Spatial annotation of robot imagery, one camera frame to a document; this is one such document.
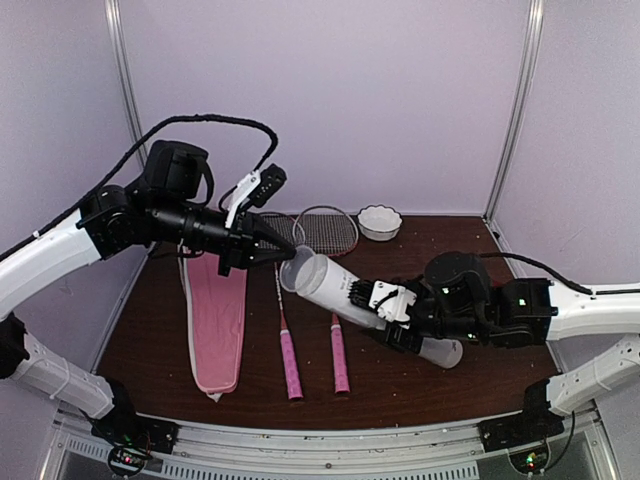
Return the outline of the pink racket bag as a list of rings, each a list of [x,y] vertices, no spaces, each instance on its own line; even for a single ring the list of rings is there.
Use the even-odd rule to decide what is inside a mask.
[[[191,373],[214,402],[238,384],[245,331],[247,272],[218,273],[219,258],[182,258],[178,268],[186,300]]]

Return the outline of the white shuttlecock tube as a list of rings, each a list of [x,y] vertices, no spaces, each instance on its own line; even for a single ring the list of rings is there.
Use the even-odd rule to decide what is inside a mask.
[[[404,286],[365,281],[328,256],[308,247],[280,267],[284,290],[360,326],[376,341],[401,352],[413,353],[441,368],[455,367],[463,356],[454,339],[434,339],[412,331],[402,312],[415,302]]]

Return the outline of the clear tube lid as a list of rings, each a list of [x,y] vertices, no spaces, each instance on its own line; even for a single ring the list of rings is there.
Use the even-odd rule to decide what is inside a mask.
[[[289,293],[296,293],[298,285],[303,284],[301,270],[303,265],[315,257],[316,253],[305,245],[296,248],[294,257],[284,261],[279,267],[279,283],[280,286]]]

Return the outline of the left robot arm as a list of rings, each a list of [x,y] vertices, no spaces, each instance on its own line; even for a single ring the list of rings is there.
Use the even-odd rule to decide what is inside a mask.
[[[292,258],[292,243],[251,211],[284,185],[285,171],[275,164],[251,171],[220,212],[194,200],[200,183],[214,188],[207,158],[197,146],[158,140],[142,174],[128,186],[99,188],[47,233],[2,260],[2,378],[23,381],[92,420],[104,419],[106,429],[123,444],[143,436],[143,421],[124,387],[46,349],[14,311],[67,274],[135,245],[165,242],[186,248],[191,256],[215,254],[222,276],[231,269]]]

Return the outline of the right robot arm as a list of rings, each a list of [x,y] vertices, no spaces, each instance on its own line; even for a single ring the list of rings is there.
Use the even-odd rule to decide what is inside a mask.
[[[522,441],[533,441],[545,431],[551,414],[567,416],[638,376],[638,285],[586,287],[531,260],[546,277],[495,286],[483,264],[487,257],[446,252],[411,280],[355,281],[348,298],[385,321],[386,344],[413,353],[425,338],[522,348],[570,337],[619,335],[593,359],[527,388],[524,411],[512,423]]]

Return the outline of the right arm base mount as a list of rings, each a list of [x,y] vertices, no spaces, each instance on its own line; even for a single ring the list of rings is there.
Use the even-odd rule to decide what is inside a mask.
[[[478,425],[486,453],[505,450],[516,472],[533,476],[551,465],[549,438],[564,432],[562,417],[524,412],[484,420]]]

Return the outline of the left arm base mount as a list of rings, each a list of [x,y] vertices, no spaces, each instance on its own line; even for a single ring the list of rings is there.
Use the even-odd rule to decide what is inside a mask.
[[[144,470],[162,466],[159,454],[171,454],[177,441],[179,426],[175,422],[138,416],[132,427],[117,430],[104,420],[91,419],[91,434],[105,440],[111,449],[108,468],[117,478],[131,478]]]

